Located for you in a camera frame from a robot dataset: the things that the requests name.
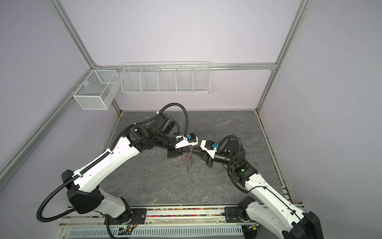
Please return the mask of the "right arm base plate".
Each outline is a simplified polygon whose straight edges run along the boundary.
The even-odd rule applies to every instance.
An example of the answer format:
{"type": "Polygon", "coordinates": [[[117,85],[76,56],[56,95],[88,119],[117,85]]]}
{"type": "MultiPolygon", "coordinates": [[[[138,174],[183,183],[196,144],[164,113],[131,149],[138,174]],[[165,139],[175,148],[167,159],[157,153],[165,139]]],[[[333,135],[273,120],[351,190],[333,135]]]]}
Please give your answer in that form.
{"type": "Polygon", "coordinates": [[[248,205],[256,202],[256,200],[250,196],[242,199],[236,206],[225,207],[222,215],[225,217],[227,223],[248,223],[253,222],[246,213],[248,205]]]}

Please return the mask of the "metal keyring with shoe plate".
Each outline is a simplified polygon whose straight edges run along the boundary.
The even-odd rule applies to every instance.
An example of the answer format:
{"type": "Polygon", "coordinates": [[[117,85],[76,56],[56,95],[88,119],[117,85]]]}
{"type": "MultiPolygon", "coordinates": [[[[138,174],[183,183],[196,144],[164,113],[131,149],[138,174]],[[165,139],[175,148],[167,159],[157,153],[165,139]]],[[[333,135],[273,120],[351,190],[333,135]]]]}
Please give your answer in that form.
{"type": "Polygon", "coordinates": [[[185,160],[187,162],[186,164],[186,170],[187,172],[190,171],[190,169],[192,168],[193,164],[194,164],[194,161],[195,161],[195,157],[194,157],[194,154],[192,151],[188,152],[185,156],[185,160]]]}

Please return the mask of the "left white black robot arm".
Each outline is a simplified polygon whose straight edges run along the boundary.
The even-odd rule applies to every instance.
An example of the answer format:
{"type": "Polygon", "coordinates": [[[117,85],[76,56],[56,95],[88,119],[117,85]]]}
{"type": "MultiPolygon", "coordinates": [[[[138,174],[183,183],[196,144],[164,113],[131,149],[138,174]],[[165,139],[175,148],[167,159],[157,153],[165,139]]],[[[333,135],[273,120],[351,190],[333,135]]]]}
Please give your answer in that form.
{"type": "Polygon", "coordinates": [[[158,147],[167,151],[168,158],[182,155],[185,147],[198,142],[193,134],[188,134],[188,128],[187,110],[179,103],[169,103],[154,117],[129,125],[117,136],[111,147],[95,160],[76,171],[67,170],[62,174],[62,185],[41,203],[36,212],[37,220],[47,223],[72,212],[78,214],[98,212],[107,220],[116,220],[119,224],[128,223],[133,213],[127,201],[122,197],[117,198],[106,193],[99,184],[126,161],[144,150],[158,147]],[[178,126],[174,119],[165,114],[165,110],[170,107],[179,107],[185,115],[183,134],[176,132],[173,136],[170,135],[173,127],[178,126]],[[47,204],[63,189],[67,189],[72,208],[53,217],[43,216],[43,210],[47,204]]]}

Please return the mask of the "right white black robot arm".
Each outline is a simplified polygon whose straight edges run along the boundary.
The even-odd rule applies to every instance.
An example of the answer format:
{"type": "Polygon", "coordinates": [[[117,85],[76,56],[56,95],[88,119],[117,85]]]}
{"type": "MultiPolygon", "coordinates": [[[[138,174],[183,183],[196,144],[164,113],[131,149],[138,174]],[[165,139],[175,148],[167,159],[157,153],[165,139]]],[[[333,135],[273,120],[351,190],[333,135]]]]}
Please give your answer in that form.
{"type": "Polygon", "coordinates": [[[279,239],[322,239],[319,218],[302,209],[278,193],[246,160],[246,151],[234,135],[220,142],[202,140],[192,152],[208,166],[214,162],[226,165],[229,179],[248,196],[238,203],[245,221],[255,221],[279,239]]]}

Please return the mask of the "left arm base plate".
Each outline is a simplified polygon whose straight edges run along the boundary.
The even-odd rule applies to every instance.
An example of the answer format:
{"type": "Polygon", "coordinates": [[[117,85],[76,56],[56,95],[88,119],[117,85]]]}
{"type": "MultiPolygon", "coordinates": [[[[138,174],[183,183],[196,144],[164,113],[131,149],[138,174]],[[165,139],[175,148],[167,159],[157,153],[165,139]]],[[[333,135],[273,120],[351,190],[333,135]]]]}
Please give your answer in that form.
{"type": "Polygon", "coordinates": [[[145,223],[146,208],[133,208],[128,213],[123,213],[117,218],[107,216],[109,225],[142,225],[145,223]]]}

